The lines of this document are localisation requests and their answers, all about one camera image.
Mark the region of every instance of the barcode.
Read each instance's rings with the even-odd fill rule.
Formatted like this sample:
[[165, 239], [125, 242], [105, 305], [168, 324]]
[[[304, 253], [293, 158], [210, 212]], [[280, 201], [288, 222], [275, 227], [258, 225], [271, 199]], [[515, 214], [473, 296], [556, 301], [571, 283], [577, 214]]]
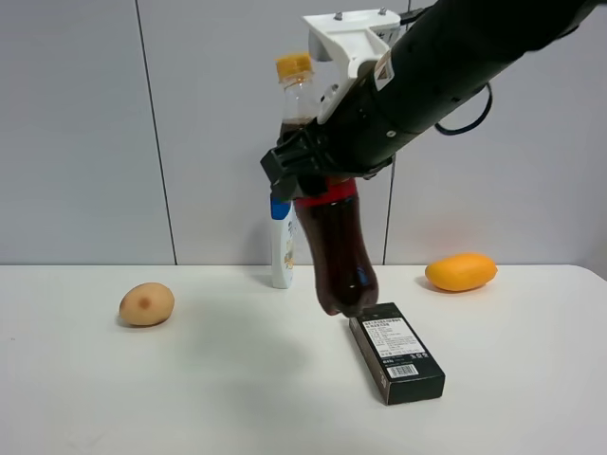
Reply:
[[388, 373], [390, 377], [405, 377], [405, 376], [415, 376], [419, 374], [417, 369], [413, 365], [402, 365], [401, 367], [391, 367], [388, 369]]

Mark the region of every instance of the brown liquid bottle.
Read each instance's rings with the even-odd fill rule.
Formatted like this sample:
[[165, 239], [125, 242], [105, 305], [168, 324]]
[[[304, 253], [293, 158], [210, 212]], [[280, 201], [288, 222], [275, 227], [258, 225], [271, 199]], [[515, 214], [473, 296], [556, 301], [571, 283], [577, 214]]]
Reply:
[[375, 305], [379, 288], [362, 239], [355, 180], [329, 184], [320, 197], [297, 199], [295, 212], [310, 243], [324, 311], [352, 318]]
[[[318, 114], [308, 54], [276, 62], [285, 89], [279, 142], [287, 140]], [[324, 311], [348, 318], [377, 303], [377, 277], [360, 229], [359, 194], [353, 178], [327, 179], [328, 192], [295, 201], [295, 212], [310, 244], [316, 294]]]

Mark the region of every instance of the bottle cap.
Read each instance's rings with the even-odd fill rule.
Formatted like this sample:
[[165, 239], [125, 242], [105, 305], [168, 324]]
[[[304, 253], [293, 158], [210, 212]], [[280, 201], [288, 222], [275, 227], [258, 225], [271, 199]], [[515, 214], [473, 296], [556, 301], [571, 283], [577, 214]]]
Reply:
[[269, 208], [272, 215], [272, 220], [284, 220], [291, 211], [291, 202], [281, 202], [278, 199], [270, 197]]
[[305, 71], [312, 71], [312, 59], [307, 52], [287, 54], [276, 59], [276, 72], [278, 72], [280, 82]]

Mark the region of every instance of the dark soda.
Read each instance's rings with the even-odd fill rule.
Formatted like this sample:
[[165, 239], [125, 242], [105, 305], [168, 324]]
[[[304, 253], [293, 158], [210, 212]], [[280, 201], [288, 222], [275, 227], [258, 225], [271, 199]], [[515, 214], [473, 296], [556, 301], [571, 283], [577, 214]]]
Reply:
[[319, 197], [296, 199], [295, 212], [310, 244], [322, 309], [352, 318], [375, 305], [377, 277], [362, 239], [355, 180], [332, 183]]
[[307, 123], [308, 121], [305, 120], [303, 121], [303, 123], [301, 120], [293, 120], [292, 122], [284, 120], [281, 124], [281, 133], [279, 134], [278, 145], [287, 141], [291, 136], [301, 130]]

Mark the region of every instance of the white wall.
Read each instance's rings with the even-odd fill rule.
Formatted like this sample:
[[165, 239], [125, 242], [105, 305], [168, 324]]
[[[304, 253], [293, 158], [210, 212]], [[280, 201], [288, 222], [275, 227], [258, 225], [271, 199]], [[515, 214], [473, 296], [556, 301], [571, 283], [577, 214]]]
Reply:
[[[413, 0], [412, 8], [428, 5]], [[140, 0], [157, 131], [181, 264], [267, 264], [278, 133], [274, 59], [305, 50], [300, 16], [363, 0]], [[400, 11], [402, 1], [382, 4]], [[430, 131], [398, 155], [387, 264], [485, 251], [502, 263], [575, 263], [607, 276], [607, 9], [523, 58], [493, 86], [485, 124]], [[10, 0], [0, 15], [0, 263], [174, 261], [132, 1]], [[317, 89], [332, 64], [317, 65]], [[446, 120], [462, 125], [484, 95]], [[360, 182], [381, 264], [390, 170]], [[300, 264], [309, 262], [300, 235]]]
[[[497, 77], [478, 129], [431, 130], [399, 153], [387, 264], [464, 250], [500, 263], [607, 264], [596, 257], [607, 239], [606, 26], [607, 9], [598, 9]], [[485, 100], [478, 95], [444, 123], [469, 123]]]
[[[140, 2], [160, 150], [180, 264], [267, 264], [269, 184], [259, 160], [278, 135], [274, 59], [307, 50], [300, 16], [365, 0]], [[386, 7], [407, 8], [390, 0]], [[333, 80], [318, 67], [319, 91]], [[360, 182], [370, 256], [382, 262], [390, 171]], [[300, 235], [299, 264], [309, 263]]]
[[135, 4], [0, 12], [0, 263], [172, 264]]

